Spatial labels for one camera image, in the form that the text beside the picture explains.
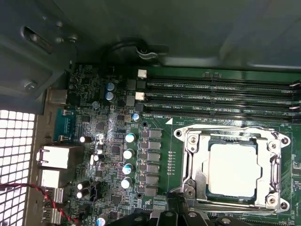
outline screw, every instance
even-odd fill
[[[197,141],[197,138],[195,136],[189,137],[189,143],[191,143],[192,145],[195,144],[196,141]]]
[[[270,198],[269,201],[268,201],[270,204],[274,204],[276,202],[276,199],[275,198]]]
[[[171,217],[172,215],[173,215],[172,212],[167,212],[167,213],[165,214],[165,216],[167,216],[167,217]]]
[[[281,203],[280,205],[281,209],[285,210],[287,209],[287,204],[285,202]]]
[[[195,212],[190,212],[188,216],[190,216],[191,218],[195,218],[197,214]]]
[[[24,88],[26,90],[32,90],[37,87],[37,83],[35,81],[29,81],[24,84]]]
[[[61,21],[58,21],[58,22],[56,23],[56,26],[59,27],[59,28],[61,28],[61,27],[63,26],[63,23],[62,23]]]
[[[137,221],[137,222],[138,221],[142,221],[142,218],[141,217],[137,217],[137,218],[134,219],[134,221]]]
[[[287,144],[288,143],[288,139],[287,138],[283,138],[282,140],[281,140],[281,142],[283,143],[283,144]]]
[[[77,40],[79,39],[78,36],[76,34],[70,35],[68,37],[70,42],[77,42]]]
[[[231,221],[230,221],[229,219],[227,219],[227,218],[223,218],[223,219],[222,219],[222,222],[223,222],[224,224],[230,224],[230,223],[231,223]]]
[[[64,39],[63,38],[56,38],[55,41],[56,41],[56,43],[62,43],[62,42],[64,42]]]

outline motherboard screw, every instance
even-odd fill
[[[197,141],[197,138],[195,136],[190,136],[189,137],[189,143],[191,143],[192,145],[194,145]]]
[[[165,216],[171,217],[171,216],[173,216],[173,213],[172,213],[172,212],[167,212],[167,213],[165,214]]]
[[[282,142],[284,145],[286,145],[286,144],[288,143],[288,139],[287,139],[287,138],[283,138],[283,139],[281,140],[281,142]]]
[[[223,218],[223,219],[222,219],[222,222],[223,222],[224,224],[230,224],[230,223],[231,223],[231,221],[230,221],[229,219],[227,219],[227,218]]]
[[[195,218],[197,214],[195,212],[190,212],[188,216],[190,216],[191,218]]]
[[[142,217],[137,217],[134,219],[134,221],[136,221],[136,222],[142,221]]]
[[[269,205],[274,205],[276,203],[276,198],[274,196],[270,196],[267,201]]]

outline ram slot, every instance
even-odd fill
[[[146,109],[145,113],[164,115],[164,116],[179,116],[179,117],[195,117],[204,119],[217,119],[217,120],[243,120],[243,121],[264,121],[264,122],[280,122],[280,123],[300,123],[300,118],[294,116],[266,116],[266,115],[244,115],[232,113],[200,113],[200,112],[175,112],[169,110],[154,110]]]
[[[286,110],[279,109],[278,107],[263,107],[252,105],[235,105],[235,104],[207,104],[207,103],[179,103],[179,102],[168,102],[163,104],[159,101],[151,101],[144,104],[144,106],[151,109],[158,110],[171,110],[171,111],[195,111],[195,112],[220,112],[220,113],[241,113],[241,114],[254,114],[254,115],[279,115],[286,116],[289,113]]]
[[[290,83],[284,82],[270,82],[270,81],[255,81],[255,80],[239,80],[239,79],[221,79],[221,78],[189,78],[189,77],[154,77],[149,78],[149,82],[154,83],[170,83],[170,81],[176,83],[188,82],[191,84],[206,84],[206,85],[225,85],[225,86],[248,86],[255,88],[265,88],[265,89],[286,89],[290,90]]]
[[[215,103],[237,103],[237,104],[253,104],[257,106],[279,106],[286,105],[291,106],[292,101],[287,101],[283,99],[273,99],[266,97],[253,97],[253,96],[244,96],[244,95],[208,95],[200,93],[185,93],[185,92],[147,92],[145,93],[148,100],[185,100],[185,101],[199,101],[201,102],[215,102]]]
[[[147,82],[147,89],[149,91],[162,90],[182,90],[182,91],[214,91],[227,93],[240,93],[250,95],[266,95],[267,93],[278,96],[291,98],[293,91],[287,89],[269,89],[256,88],[248,86],[223,86],[223,85],[206,85],[202,83],[188,83],[188,82]]]

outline ventilation grille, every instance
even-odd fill
[[[0,110],[0,182],[28,183],[35,115]],[[27,188],[0,190],[0,226],[22,226]]]

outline capacitor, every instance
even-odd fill
[[[89,186],[90,186],[90,181],[84,180],[84,181],[80,182],[79,184],[77,184],[77,189],[82,190]]]
[[[94,109],[99,108],[99,102],[98,102],[98,101],[94,101],[94,102],[92,103],[92,107],[93,107]]]
[[[88,137],[88,136],[80,137],[79,141],[81,143],[91,143],[92,142],[92,137]]]
[[[122,180],[121,187],[124,189],[127,189],[132,185],[132,183],[133,183],[133,180],[129,177],[126,177]]]
[[[83,190],[77,192],[76,197],[78,199],[81,199],[82,197],[88,195],[89,193],[90,193],[89,189],[88,188],[84,188]]]
[[[134,121],[139,121],[139,120],[140,120],[140,115],[137,114],[137,113],[134,113],[133,116],[132,116],[132,119],[133,119]]]
[[[109,102],[113,102],[115,100],[115,95],[112,92],[107,92],[105,98]]]
[[[128,143],[134,142],[135,139],[136,139],[136,136],[134,133],[129,133],[126,135],[126,142],[128,142]]]
[[[105,214],[99,215],[99,218],[96,221],[96,226],[105,226],[105,224],[108,222],[108,217]]]
[[[94,161],[99,161],[99,160],[103,160],[103,159],[105,159],[104,154],[95,154],[93,157]]]
[[[132,158],[133,157],[133,155],[134,155],[135,153],[134,153],[134,151],[133,151],[133,149],[127,149],[127,150],[125,150],[124,152],[123,152],[123,158],[124,159],[130,159],[130,158]]]
[[[126,164],[123,168],[122,168],[122,172],[125,174],[125,175],[128,175],[130,174],[132,171],[133,171],[133,165],[128,163]]]
[[[115,89],[115,84],[113,82],[109,82],[105,87],[107,88],[107,91],[114,92],[116,90]]]

